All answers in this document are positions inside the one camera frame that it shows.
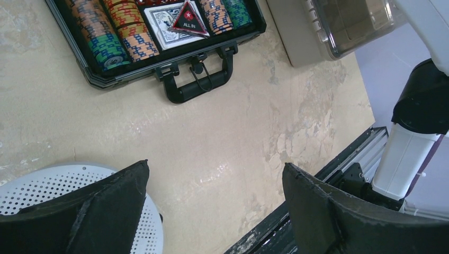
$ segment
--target case handle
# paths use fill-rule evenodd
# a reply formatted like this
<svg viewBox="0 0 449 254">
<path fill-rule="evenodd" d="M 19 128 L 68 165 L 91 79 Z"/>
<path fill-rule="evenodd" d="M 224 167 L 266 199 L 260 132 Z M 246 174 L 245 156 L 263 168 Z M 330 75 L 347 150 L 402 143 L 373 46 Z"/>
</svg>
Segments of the case handle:
<svg viewBox="0 0 449 254">
<path fill-rule="evenodd" d="M 190 71 L 195 77 L 195 81 L 182 87 L 176 86 L 175 76 L 179 75 L 179 68 L 177 65 L 170 68 L 170 71 L 162 73 L 161 69 L 156 69 L 156 77 L 159 81 L 164 83 L 165 93 L 168 99 L 176 104 L 184 103 L 190 99 L 200 96 L 206 92 L 209 92 L 217 87 L 226 84 L 232 76 L 232 63 L 233 56 L 238 52 L 237 44 L 232 46 L 223 46 L 217 49 L 217 53 L 222 59 L 222 70 L 209 75 L 204 63 L 202 67 L 206 71 L 207 76 L 201 79 L 197 79 L 194 68 L 191 67 Z"/>
</svg>

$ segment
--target playing card deck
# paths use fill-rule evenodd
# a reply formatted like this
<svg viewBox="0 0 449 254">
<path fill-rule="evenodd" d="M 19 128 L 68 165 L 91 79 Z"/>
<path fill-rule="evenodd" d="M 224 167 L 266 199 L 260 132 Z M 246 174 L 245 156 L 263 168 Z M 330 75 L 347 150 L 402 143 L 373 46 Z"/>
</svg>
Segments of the playing card deck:
<svg viewBox="0 0 449 254">
<path fill-rule="evenodd" d="M 171 49 L 191 42 L 199 41 L 204 38 L 185 33 L 170 31 L 170 27 L 179 17 L 183 3 L 169 4 L 146 8 L 145 16 L 151 25 L 162 50 Z"/>
</svg>

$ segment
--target beige floor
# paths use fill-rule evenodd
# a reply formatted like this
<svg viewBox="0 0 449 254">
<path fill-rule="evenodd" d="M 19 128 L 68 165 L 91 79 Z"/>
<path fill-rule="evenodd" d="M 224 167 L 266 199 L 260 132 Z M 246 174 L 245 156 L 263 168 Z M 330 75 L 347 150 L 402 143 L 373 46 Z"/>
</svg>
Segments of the beige floor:
<svg viewBox="0 0 449 254">
<path fill-rule="evenodd" d="M 148 159 L 164 253 L 223 253 L 284 201 L 284 162 L 316 173 L 374 122 L 355 57 L 293 69 L 259 2 L 267 32 L 240 47 L 231 81 L 174 105 L 154 78 L 91 88 L 43 1 L 0 0 L 0 185 Z"/>
</svg>

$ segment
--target poker chip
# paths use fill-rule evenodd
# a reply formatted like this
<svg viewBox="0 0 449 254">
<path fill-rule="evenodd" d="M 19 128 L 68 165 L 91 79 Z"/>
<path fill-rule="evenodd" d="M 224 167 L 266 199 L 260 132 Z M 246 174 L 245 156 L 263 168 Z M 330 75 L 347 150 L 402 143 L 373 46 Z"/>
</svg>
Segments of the poker chip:
<svg viewBox="0 0 449 254">
<path fill-rule="evenodd" d="M 66 0 L 65 2 L 71 9 L 81 34 L 103 71 L 130 63 L 127 61 L 127 52 L 115 34 L 99 0 Z M 109 0 L 108 2 L 115 5 L 120 1 Z"/>
<path fill-rule="evenodd" d="M 223 3 L 228 11 L 234 28 L 240 28 L 252 23 L 248 9 L 243 0 L 223 0 Z"/>
<path fill-rule="evenodd" d="M 144 23 L 137 23 L 134 25 L 128 25 L 118 29 L 120 38 L 126 38 L 131 35 L 148 32 L 147 26 Z"/>
<path fill-rule="evenodd" d="M 128 36 L 123 39 L 123 43 L 134 62 L 159 55 L 148 32 Z"/>
<path fill-rule="evenodd" d="M 199 0 L 199 2 L 214 34 L 233 29 L 234 25 L 223 0 Z"/>
<path fill-rule="evenodd" d="M 135 2 L 104 0 L 104 4 L 133 62 L 159 54 Z"/>
</svg>

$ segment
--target green poker chip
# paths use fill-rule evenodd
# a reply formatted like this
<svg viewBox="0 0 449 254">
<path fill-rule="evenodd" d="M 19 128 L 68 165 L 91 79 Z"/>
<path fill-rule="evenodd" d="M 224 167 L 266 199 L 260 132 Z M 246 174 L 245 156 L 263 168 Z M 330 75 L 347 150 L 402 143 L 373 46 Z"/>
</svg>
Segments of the green poker chip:
<svg viewBox="0 0 449 254">
<path fill-rule="evenodd" d="M 98 52 L 98 55 L 106 55 L 109 53 L 115 53 L 115 52 L 125 52 L 125 50 L 120 46 L 120 47 L 106 47 L 103 48 L 102 50 L 100 50 Z"/>
<path fill-rule="evenodd" d="M 240 28 L 252 22 L 243 0 L 223 0 L 232 24 Z"/>
<path fill-rule="evenodd" d="M 120 40 L 115 34 L 105 34 L 99 37 L 95 37 L 91 39 L 87 44 L 89 45 L 89 48 L 95 49 L 98 46 L 108 44 L 108 43 L 119 43 Z"/>
<path fill-rule="evenodd" d="M 124 51 L 115 51 L 108 52 L 102 51 L 98 54 L 95 59 L 98 64 L 104 69 L 107 70 L 111 65 L 117 65 L 127 60 L 127 54 Z"/>
<path fill-rule="evenodd" d="M 107 51 L 124 51 L 122 48 L 121 44 L 116 44 L 116 43 L 109 43 L 109 44 L 105 44 L 105 45 L 101 45 L 95 49 L 91 49 L 92 53 L 94 54 L 94 56 L 97 56 L 99 53 L 101 53 L 103 50 L 107 50 Z"/>
<path fill-rule="evenodd" d="M 97 55 L 98 53 L 107 48 L 115 48 L 115 47 L 122 47 L 122 44 L 120 44 L 120 42 L 108 42 L 104 44 L 99 44 L 94 47 L 91 47 L 91 51 L 92 53 L 94 53 L 94 55 Z"/>
<path fill-rule="evenodd" d="M 123 61 L 121 63 L 115 63 L 115 64 L 112 64 L 112 65 L 109 65 L 108 67 L 106 67 L 106 69 L 110 70 L 110 69 L 113 69 L 113 68 L 118 67 L 118 66 L 128 65 L 130 63 L 131 63 L 130 61 Z"/>
</svg>

